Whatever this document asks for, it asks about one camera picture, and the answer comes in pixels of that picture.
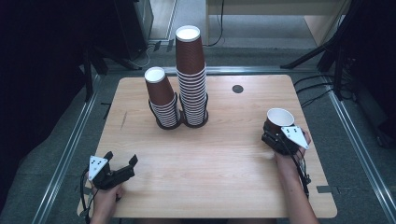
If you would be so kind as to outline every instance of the floor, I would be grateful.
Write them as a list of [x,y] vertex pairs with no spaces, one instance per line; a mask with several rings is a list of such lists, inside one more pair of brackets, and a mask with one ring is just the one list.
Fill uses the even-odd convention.
[[[215,43],[220,37],[221,16],[209,16],[209,39],[206,39],[205,1],[151,0],[151,5],[154,14],[152,41],[166,43],[174,39],[176,29],[183,25],[198,27],[205,44]],[[224,15],[222,28],[216,47],[312,49],[317,46],[304,16]]]

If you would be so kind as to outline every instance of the aluminum rail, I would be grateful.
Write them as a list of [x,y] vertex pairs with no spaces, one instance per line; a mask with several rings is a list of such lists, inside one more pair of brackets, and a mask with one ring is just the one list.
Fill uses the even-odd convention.
[[[163,67],[165,73],[176,74],[175,67]],[[207,66],[206,73],[209,75],[265,75],[265,74],[293,74],[293,73],[317,73],[315,66],[301,66],[300,68],[282,69],[280,66]]]
[[[330,82],[330,79],[327,77],[324,77],[323,79],[325,82]],[[351,117],[347,113],[344,102],[340,102],[334,92],[330,92],[329,95],[338,117],[344,125],[349,140],[355,149],[356,155],[358,156],[358,159],[361,163],[361,167],[366,173],[367,178],[373,187],[375,195],[378,198],[378,201],[381,204],[389,223],[396,223],[396,205],[390,190],[382,179],[381,174],[376,169],[366,146],[361,141],[361,136],[353,124]]]
[[[96,75],[93,81],[93,89],[98,90],[101,83],[102,83],[102,79],[100,78],[99,75]],[[47,186],[41,204],[39,205],[35,213],[35,217],[32,222],[34,224],[42,224],[42,223],[46,223],[47,221],[48,215],[50,214],[50,210],[53,206],[53,203],[56,199],[59,189],[61,188],[62,182],[64,181],[64,176],[69,168],[70,161],[73,158],[73,154],[78,145],[79,138],[81,137],[87,119],[91,114],[91,110],[96,100],[96,96],[97,96],[97,91],[94,92],[90,101],[85,103],[85,105],[81,110],[76,126],[74,127],[73,132],[71,133],[70,138],[67,142],[67,145],[64,148],[64,153],[58,163],[58,166],[56,167],[56,170],[52,176],[51,181],[49,182],[49,185]]]

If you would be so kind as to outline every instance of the person's arm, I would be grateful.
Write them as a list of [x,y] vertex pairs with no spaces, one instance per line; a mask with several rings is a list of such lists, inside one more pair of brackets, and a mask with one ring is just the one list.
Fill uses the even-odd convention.
[[[97,188],[92,186],[92,194],[94,195]],[[103,190],[99,189],[93,198],[93,214],[91,224],[107,224],[116,212],[116,199],[121,198],[123,189],[121,185]]]
[[[311,142],[309,134],[305,134],[308,144]],[[276,163],[280,183],[282,185],[286,205],[288,207],[290,223],[318,223],[318,219],[304,193],[297,167],[291,156],[283,156],[276,153]]]

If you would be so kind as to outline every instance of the black cable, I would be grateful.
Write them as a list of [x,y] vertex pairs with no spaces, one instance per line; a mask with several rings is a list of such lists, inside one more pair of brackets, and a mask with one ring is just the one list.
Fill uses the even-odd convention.
[[91,200],[90,200],[90,204],[88,205],[88,211],[90,211],[90,209],[91,209],[91,204],[92,204],[92,202],[93,202],[93,199],[95,198],[95,196],[96,196],[96,194],[99,192],[99,189],[96,189],[96,192],[93,194],[93,196],[92,196],[92,198],[91,198]]
[[303,103],[301,104],[301,108],[304,108],[304,107],[306,107],[306,106],[308,106],[308,105],[311,105],[312,103],[314,103],[314,101],[316,101],[317,99],[323,97],[326,93],[328,93],[328,92],[330,92],[330,91],[332,91],[332,89],[326,90],[326,91],[323,92],[321,95],[319,95],[319,96],[317,96],[317,97],[315,97],[315,98],[312,98],[312,99],[310,99],[310,100],[307,100],[307,101],[303,102]]
[[213,46],[217,45],[217,44],[219,43],[219,41],[221,40],[221,38],[222,38],[222,32],[223,32],[223,25],[222,25],[222,24],[223,24],[223,23],[222,23],[223,15],[224,15],[224,0],[222,0],[222,2],[221,2],[220,36],[219,36],[219,39],[218,39],[215,43],[213,43],[213,44],[204,45],[205,47],[213,47]]
[[296,161],[296,159],[294,158],[294,155],[291,153],[289,148],[286,146],[285,142],[282,139],[280,139],[280,142],[283,145],[283,147],[289,152],[289,155],[291,156],[291,159],[293,160],[294,164],[296,165],[297,173],[298,173],[298,175],[300,177],[300,180],[301,180],[301,182],[303,184],[304,193],[306,195],[306,198],[309,198],[309,190],[308,190],[308,186],[307,186],[308,184],[307,184],[307,181],[306,181],[306,173],[303,174],[303,171],[300,168],[300,163]]
[[334,76],[331,76],[331,75],[318,75],[318,76],[312,76],[312,77],[304,77],[304,78],[302,78],[302,79],[296,81],[296,82],[293,84],[293,86],[295,87],[298,83],[300,83],[300,82],[302,82],[302,81],[305,81],[305,80],[308,80],[308,79],[311,79],[311,78],[316,78],[316,77],[334,77]]
[[304,178],[307,181],[307,184],[311,183],[311,178],[309,178],[309,175],[306,173],[306,162],[305,162],[305,157],[303,155],[303,152],[301,152],[301,150],[298,148],[298,151],[300,152],[301,156],[303,157],[301,160],[303,160],[303,164],[304,164]]
[[87,204],[85,204],[85,199],[84,199],[84,177],[85,174],[87,174],[89,168],[85,168],[85,170],[82,172],[81,178],[79,180],[79,196],[81,198],[81,203],[82,203],[82,208],[83,211],[87,210]]
[[319,84],[315,84],[315,85],[312,85],[312,86],[305,87],[305,88],[302,88],[300,90],[297,90],[296,93],[298,94],[298,93],[300,93],[302,91],[306,91],[306,90],[313,89],[313,88],[320,87],[320,86],[329,86],[329,85],[332,85],[332,84],[333,84],[332,82],[319,83]]

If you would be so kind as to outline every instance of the human hand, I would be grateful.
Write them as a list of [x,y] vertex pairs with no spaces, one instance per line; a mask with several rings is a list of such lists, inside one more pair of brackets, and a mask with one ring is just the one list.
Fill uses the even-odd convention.
[[[309,132],[304,131],[304,137],[306,140],[306,143],[309,145],[311,143],[311,136],[309,135]],[[294,159],[299,162],[305,154],[305,148],[303,147],[299,147],[299,151],[294,155]],[[277,164],[277,168],[278,168],[278,172],[279,175],[282,179],[288,179],[291,177],[298,177],[298,173],[296,170],[296,165],[293,161],[293,159],[291,158],[290,155],[281,155],[277,152],[275,152],[275,159],[276,159],[276,164]]]
[[93,198],[93,215],[91,224],[108,223],[116,212],[116,199],[120,199],[122,197],[122,185],[119,184],[108,190],[97,189],[93,183],[91,183],[91,185],[92,194],[96,194]]

